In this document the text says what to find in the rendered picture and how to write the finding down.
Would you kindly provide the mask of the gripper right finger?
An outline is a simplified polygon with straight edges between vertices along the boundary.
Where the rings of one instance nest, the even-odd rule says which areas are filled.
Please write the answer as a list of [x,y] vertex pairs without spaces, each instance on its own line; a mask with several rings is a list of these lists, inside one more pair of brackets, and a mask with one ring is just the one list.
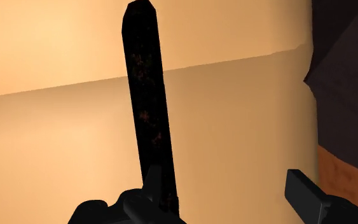
[[358,206],[324,193],[299,169],[289,169],[284,196],[304,224],[358,224]]

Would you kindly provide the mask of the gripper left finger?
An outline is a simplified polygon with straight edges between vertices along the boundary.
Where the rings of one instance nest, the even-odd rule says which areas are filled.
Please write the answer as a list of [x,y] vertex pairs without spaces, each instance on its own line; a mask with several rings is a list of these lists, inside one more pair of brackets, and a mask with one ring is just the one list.
[[87,200],[74,210],[68,224],[187,224],[159,208],[162,168],[149,168],[142,188],[125,190],[111,206],[103,200]]

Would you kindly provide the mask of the beige table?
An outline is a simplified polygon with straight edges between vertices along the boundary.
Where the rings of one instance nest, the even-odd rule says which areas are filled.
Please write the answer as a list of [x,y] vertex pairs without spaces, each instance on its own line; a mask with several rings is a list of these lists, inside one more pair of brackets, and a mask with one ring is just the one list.
[[[0,224],[67,224],[142,185],[121,25],[130,0],[0,0]],[[317,179],[311,0],[151,0],[180,215],[301,224]]]

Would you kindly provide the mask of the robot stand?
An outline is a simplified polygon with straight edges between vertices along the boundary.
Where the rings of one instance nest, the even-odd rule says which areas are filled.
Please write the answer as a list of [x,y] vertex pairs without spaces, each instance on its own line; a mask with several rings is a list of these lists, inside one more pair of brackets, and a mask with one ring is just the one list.
[[312,36],[319,144],[358,168],[358,0],[312,0]]

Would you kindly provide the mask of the black long flat bar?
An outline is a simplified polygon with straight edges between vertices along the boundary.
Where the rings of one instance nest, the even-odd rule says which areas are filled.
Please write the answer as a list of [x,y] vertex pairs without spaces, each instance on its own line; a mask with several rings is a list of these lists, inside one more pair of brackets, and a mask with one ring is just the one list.
[[150,0],[128,4],[121,29],[142,177],[162,167],[160,208],[179,215],[156,10]]

